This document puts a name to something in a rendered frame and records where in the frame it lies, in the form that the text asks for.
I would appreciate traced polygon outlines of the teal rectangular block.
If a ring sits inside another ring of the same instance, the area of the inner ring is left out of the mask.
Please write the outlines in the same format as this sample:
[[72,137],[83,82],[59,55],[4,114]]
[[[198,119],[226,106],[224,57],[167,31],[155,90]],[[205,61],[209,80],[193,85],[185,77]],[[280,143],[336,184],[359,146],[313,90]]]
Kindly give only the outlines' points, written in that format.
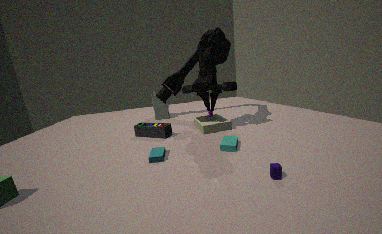
[[220,151],[236,152],[238,146],[238,136],[224,136],[220,144]]
[[152,148],[148,157],[149,163],[163,162],[165,157],[165,152],[166,152],[165,147]]

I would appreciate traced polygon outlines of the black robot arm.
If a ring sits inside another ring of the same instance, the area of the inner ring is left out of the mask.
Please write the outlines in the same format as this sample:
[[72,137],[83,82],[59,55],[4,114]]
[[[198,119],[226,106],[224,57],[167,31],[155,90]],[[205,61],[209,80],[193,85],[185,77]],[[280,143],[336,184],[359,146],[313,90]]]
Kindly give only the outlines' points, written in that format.
[[[195,64],[199,61],[199,68],[215,67],[218,64],[226,62],[231,43],[227,40],[224,33],[217,27],[215,30],[207,30],[201,37],[196,52],[188,59],[183,67],[171,76],[168,76],[162,83],[163,88],[156,94],[161,101],[166,103],[166,100],[171,94],[177,95],[181,91],[186,75],[192,70]],[[169,88],[167,88],[166,86]],[[198,79],[193,82],[193,87],[196,93],[206,92],[210,87],[215,86],[216,80],[211,72],[203,77],[198,74]]]

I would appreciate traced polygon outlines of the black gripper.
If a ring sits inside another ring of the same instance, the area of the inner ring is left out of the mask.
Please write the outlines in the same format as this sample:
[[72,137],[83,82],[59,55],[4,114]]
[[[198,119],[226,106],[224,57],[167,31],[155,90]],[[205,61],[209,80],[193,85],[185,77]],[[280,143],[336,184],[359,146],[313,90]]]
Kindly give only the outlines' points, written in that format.
[[[221,90],[235,91],[237,89],[237,83],[234,81],[234,82],[224,82],[222,84],[217,85],[216,67],[203,67],[199,69],[200,69],[199,74],[202,74],[203,77],[207,76],[208,72],[211,72],[211,74],[214,75],[216,80],[215,86],[209,88],[209,90],[212,90],[212,93],[210,93],[210,96],[211,96],[211,111],[213,112],[218,95],[222,93]],[[183,86],[182,88],[183,94],[191,93],[191,92],[195,92],[193,85]],[[207,110],[209,111],[210,110],[209,92],[202,91],[202,92],[198,92],[196,95],[202,98]]]

